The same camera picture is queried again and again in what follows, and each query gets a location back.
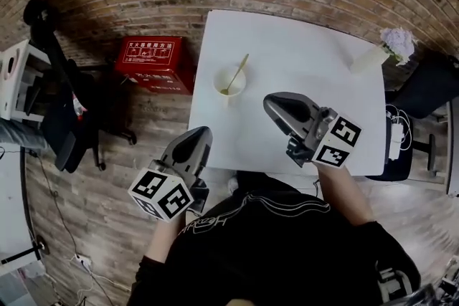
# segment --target white vase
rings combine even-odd
[[[372,65],[381,65],[389,56],[380,46],[372,47],[354,60],[350,66],[351,72],[357,74]]]

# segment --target black office chair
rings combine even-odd
[[[423,119],[457,96],[459,96],[459,61],[452,56],[430,51],[398,91],[386,92],[386,103],[405,111],[411,118]],[[413,132],[411,118],[408,120],[411,132]],[[387,152],[391,140],[391,129],[388,131]],[[408,146],[410,142],[408,138],[402,144],[402,148]],[[406,180],[411,171],[413,149],[428,154],[427,169],[434,172],[435,136],[430,134],[428,143],[413,140],[409,149],[400,151],[397,160],[387,160],[382,175],[367,177],[378,181]]]
[[[93,150],[95,165],[103,171],[105,164],[100,162],[98,153],[99,130],[125,138],[130,144],[136,144],[136,135],[127,129],[114,129],[104,121],[110,96],[105,95],[92,75],[82,73],[72,59],[65,58],[54,35],[55,17],[44,0],[30,0],[24,10],[24,22],[30,26],[32,41],[46,52],[52,69],[62,82],[40,128],[56,153],[55,165],[60,171],[74,172],[88,148]],[[39,90],[40,86],[30,93],[27,111]],[[87,110],[80,117],[74,109],[74,96]]]

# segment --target black t-shirt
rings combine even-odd
[[[186,226],[166,263],[143,258],[129,306],[380,305],[378,269],[420,276],[377,222],[352,226],[314,196],[257,190]]]

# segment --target paper cup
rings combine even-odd
[[[224,98],[225,105],[228,105],[230,99],[240,94],[245,88],[245,74],[244,70],[241,70],[236,76],[235,80],[228,89],[228,95],[223,95],[220,91],[228,88],[232,78],[235,76],[239,65],[228,65],[218,70],[214,76],[214,89],[217,93]]]

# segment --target spoon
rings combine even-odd
[[[244,67],[245,63],[247,62],[248,57],[249,57],[249,54],[245,55],[244,59],[241,61],[241,64],[240,64],[239,68],[237,69],[237,72],[236,72],[235,76],[231,79],[231,82],[229,82],[228,88],[223,88],[223,90],[220,91],[220,93],[222,95],[228,96],[230,94],[231,84],[235,81],[237,75],[239,74],[239,72]]]

